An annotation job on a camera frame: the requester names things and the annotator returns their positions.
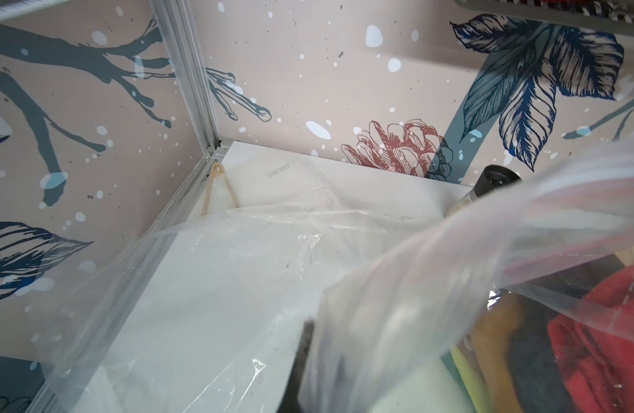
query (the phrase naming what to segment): red clothing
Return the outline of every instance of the red clothing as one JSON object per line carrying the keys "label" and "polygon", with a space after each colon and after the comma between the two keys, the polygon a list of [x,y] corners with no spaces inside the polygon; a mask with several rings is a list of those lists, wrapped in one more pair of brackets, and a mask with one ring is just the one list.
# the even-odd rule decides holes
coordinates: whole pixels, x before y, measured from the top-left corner
{"label": "red clothing", "polygon": [[615,311],[594,316],[615,335],[563,315],[548,326],[556,363],[580,413],[634,413],[634,265],[597,285],[583,299]]}

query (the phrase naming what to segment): wallpaper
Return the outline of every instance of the wallpaper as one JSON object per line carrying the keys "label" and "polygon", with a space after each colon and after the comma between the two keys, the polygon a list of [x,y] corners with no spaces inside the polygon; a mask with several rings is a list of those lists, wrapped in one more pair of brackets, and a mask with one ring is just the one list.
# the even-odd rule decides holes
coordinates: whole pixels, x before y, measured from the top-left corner
{"label": "wallpaper", "polygon": [[[27,360],[21,386],[42,383],[37,344],[72,339],[32,334],[36,303],[112,263],[202,157],[174,72],[147,0],[0,24],[0,367]],[[59,317],[82,325],[100,294]],[[26,389],[0,408],[29,402]]]}
{"label": "wallpaper", "polygon": [[437,0],[191,0],[221,137],[472,185],[634,131],[634,38]]}

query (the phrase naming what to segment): white dot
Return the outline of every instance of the white dot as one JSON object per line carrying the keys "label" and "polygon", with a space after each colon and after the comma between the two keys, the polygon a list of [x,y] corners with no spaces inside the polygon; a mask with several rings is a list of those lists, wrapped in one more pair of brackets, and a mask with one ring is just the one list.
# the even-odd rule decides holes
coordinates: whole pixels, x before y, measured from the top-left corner
{"label": "white dot", "polygon": [[388,70],[391,72],[396,72],[402,67],[402,62],[399,61],[396,57],[393,57],[388,61]]}
{"label": "white dot", "polygon": [[100,45],[104,45],[108,43],[108,38],[105,34],[95,30],[92,32],[92,39]]}

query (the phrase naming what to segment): tree branch illustration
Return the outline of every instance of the tree branch illustration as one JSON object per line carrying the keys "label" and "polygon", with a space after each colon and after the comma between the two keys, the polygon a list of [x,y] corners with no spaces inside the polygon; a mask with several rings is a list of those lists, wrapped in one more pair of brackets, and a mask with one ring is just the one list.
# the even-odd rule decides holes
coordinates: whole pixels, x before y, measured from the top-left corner
{"label": "tree branch illustration", "polygon": [[[167,58],[143,60],[138,54],[147,50],[150,45],[163,42],[156,20],[149,21],[143,35],[131,43],[118,47],[92,47],[83,44],[70,44],[63,39],[50,38],[40,34],[15,29],[0,24],[0,54],[16,60],[43,65],[71,67],[86,71],[98,80],[109,84],[111,81],[119,83],[124,90],[140,105],[147,115],[160,122],[167,128],[172,123],[161,119],[150,110],[154,107],[154,100],[140,93],[138,88],[129,83],[126,78],[138,76],[136,72],[124,70],[112,63],[107,55],[119,55],[138,63],[142,67],[162,69],[170,64]],[[174,73],[151,73],[144,71],[141,78],[175,77]]]}
{"label": "tree branch illustration", "polygon": [[[624,125],[627,122],[627,119],[629,118],[629,115],[631,115],[633,111],[634,111],[634,98],[632,100],[630,100],[629,102],[627,102],[626,104],[623,104],[622,106],[620,106],[619,109],[614,110],[613,112],[610,112],[610,114],[608,114],[608,115],[604,116],[602,119],[594,122],[592,125],[589,126],[590,131],[593,131],[596,128],[599,128],[600,126],[602,126],[606,122],[616,118],[617,116],[623,114],[624,112],[627,112],[625,117],[620,122],[620,125],[618,127],[618,130],[615,133],[615,136],[613,137],[613,141],[619,141],[620,140],[620,132],[622,132],[622,129],[624,128]],[[583,137],[583,136],[584,135],[579,135],[579,133],[575,130],[575,131],[568,132],[567,134],[565,134],[565,136],[563,136],[563,138],[564,139],[577,139],[577,138]]]}

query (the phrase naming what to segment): plastic bag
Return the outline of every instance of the plastic bag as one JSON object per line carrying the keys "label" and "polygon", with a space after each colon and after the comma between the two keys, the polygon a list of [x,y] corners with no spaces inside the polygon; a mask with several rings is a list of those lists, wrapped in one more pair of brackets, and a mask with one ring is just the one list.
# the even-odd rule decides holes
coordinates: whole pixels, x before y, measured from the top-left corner
{"label": "plastic bag", "polygon": [[[633,245],[634,137],[488,195],[328,288],[299,402],[306,413],[367,412],[459,342],[490,289],[512,290]],[[617,309],[532,291],[634,343],[634,318],[618,331]]]}

